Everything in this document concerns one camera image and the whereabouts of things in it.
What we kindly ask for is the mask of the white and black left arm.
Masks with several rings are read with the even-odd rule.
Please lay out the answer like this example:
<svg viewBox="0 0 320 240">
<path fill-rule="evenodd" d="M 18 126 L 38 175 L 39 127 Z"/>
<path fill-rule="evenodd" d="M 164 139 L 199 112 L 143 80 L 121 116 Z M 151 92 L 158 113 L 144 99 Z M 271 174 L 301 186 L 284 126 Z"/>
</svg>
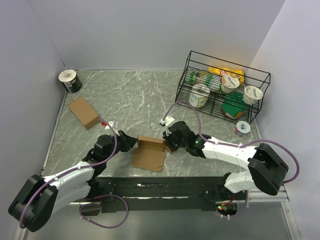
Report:
<svg viewBox="0 0 320 240">
<path fill-rule="evenodd" d="M 96 177 L 118 152 L 128 152 L 137 143 L 136 137 L 122 130 L 114 135 L 100 135 L 86 156 L 76 165 L 50 176 L 32 175 L 27 179 L 8 208 L 20 227 L 36 232 L 51 215 L 77 200 L 94 201 L 100 191 Z"/>
</svg>

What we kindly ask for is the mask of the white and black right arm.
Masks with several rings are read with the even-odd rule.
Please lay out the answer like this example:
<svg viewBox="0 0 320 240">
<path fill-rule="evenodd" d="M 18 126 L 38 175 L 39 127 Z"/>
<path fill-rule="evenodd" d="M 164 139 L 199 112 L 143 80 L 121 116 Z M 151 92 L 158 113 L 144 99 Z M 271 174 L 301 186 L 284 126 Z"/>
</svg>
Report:
<svg viewBox="0 0 320 240">
<path fill-rule="evenodd" d="M 238 192 L 252 189 L 259 189 L 270 196 L 278 194 L 289 167 L 270 145 L 260 143 L 259 146 L 242 147 L 210 135 L 200 136 L 184 121 L 172 117 L 159 123 L 165 127 L 163 138 L 171 152 L 185 149 L 194 157 L 216 159 L 244 169 L 224 175 L 224 183 L 218 187 L 223 199 L 228 200 Z"/>
</svg>

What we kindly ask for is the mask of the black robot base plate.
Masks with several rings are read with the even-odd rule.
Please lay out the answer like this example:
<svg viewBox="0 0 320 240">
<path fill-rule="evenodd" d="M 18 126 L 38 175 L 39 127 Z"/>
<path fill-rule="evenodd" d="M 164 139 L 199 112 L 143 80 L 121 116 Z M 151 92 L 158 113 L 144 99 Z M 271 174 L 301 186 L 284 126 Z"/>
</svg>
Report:
<svg viewBox="0 0 320 240">
<path fill-rule="evenodd" d="M 216 203 L 245 200 L 243 191 L 232 193 L 224 177 L 97 177 L 89 180 L 86 199 L 102 203 L 102 213 L 159 210 L 215 211 Z"/>
</svg>

